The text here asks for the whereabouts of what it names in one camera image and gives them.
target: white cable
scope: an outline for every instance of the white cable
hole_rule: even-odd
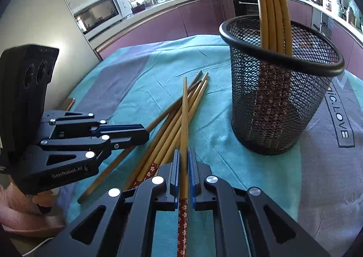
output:
[[[28,256],[29,254],[33,253],[36,249],[38,249],[41,245],[45,244],[46,242],[48,242],[49,240],[51,240],[52,238],[48,238],[46,240],[44,240],[43,242],[41,242],[39,245],[37,245],[37,247],[35,247],[34,249],[30,250],[28,253],[23,254],[23,257]]]

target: basket rim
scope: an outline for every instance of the basket rim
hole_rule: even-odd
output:
[[[233,17],[229,20],[224,21],[221,26],[219,27],[219,34],[222,39],[229,44],[229,46],[243,51],[245,54],[251,55],[258,59],[265,60],[269,63],[272,63],[276,66],[282,66],[287,69],[291,69],[294,71],[298,71],[301,73],[306,73],[315,76],[323,76],[323,77],[334,77],[340,75],[344,71],[344,57],[335,44],[322,35],[321,33],[294,21],[291,23],[294,26],[302,28],[304,30],[309,31],[310,33],[314,34],[315,36],[319,37],[323,41],[327,42],[330,46],[333,47],[335,52],[338,55],[338,62],[335,64],[323,64],[317,63],[313,61],[302,60],[299,58],[291,57],[288,55],[283,55],[278,52],[270,51],[268,49],[261,48],[260,46],[255,46],[253,44],[249,44],[248,42],[241,40],[231,33],[228,32],[228,26],[234,22],[239,20],[248,20],[248,19],[259,19],[259,15],[248,15],[248,16],[240,16],[240,17]]]

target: mesh pen holder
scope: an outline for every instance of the mesh pen holder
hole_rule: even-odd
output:
[[[286,152],[318,109],[344,59],[325,36],[291,22],[293,57],[260,47],[258,15],[235,17],[219,28],[229,44],[231,125],[237,139],[264,155]]]

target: wire mesh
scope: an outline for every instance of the wire mesh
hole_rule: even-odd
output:
[[[228,32],[260,45],[260,21],[237,19]],[[336,64],[339,56],[323,38],[292,24],[293,57]],[[280,154],[297,142],[319,107],[331,78],[269,64],[231,47],[232,129],[237,139],[261,154]]]

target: silver screw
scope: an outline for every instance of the silver screw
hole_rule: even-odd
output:
[[[206,181],[209,183],[216,183],[218,181],[218,177],[211,175],[206,178]]]
[[[110,197],[117,197],[119,194],[121,194],[121,191],[118,188],[112,188],[108,191]]]
[[[89,152],[87,152],[86,153],[86,158],[93,158],[95,156],[95,153],[94,152],[92,152],[92,151],[89,151]]]
[[[249,190],[249,193],[253,196],[259,196],[261,193],[261,190],[258,187],[251,187]]]
[[[152,178],[151,181],[153,184],[161,184],[164,182],[164,178],[162,178],[161,176],[155,176]]]

